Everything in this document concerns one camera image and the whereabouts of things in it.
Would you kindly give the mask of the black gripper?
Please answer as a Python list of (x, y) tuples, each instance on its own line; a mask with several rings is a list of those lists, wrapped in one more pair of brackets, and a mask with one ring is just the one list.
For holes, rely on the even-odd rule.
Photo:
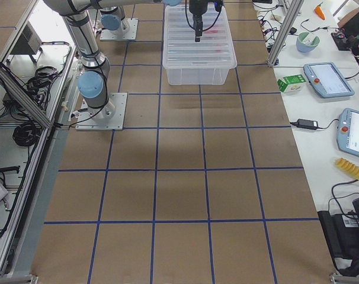
[(189, 11), (193, 17), (193, 26), (195, 32), (195, 42), (200, 42), (203, 29), (203, 15), (207, 12), (207, 0), (190, 0)]

